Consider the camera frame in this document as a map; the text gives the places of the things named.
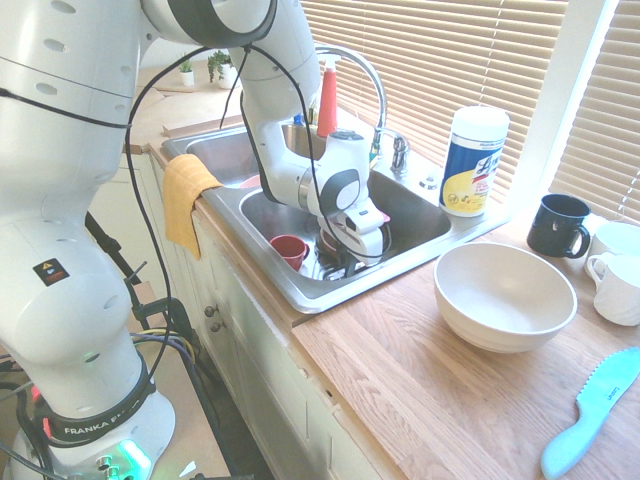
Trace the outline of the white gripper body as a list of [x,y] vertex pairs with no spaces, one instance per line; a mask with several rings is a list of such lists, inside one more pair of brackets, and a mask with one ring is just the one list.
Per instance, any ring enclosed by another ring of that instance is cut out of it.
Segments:
[[384,214],[371,199],[354,203],[342,214],[344,243],[356,259],[365,265],[378,263],[383,255]]

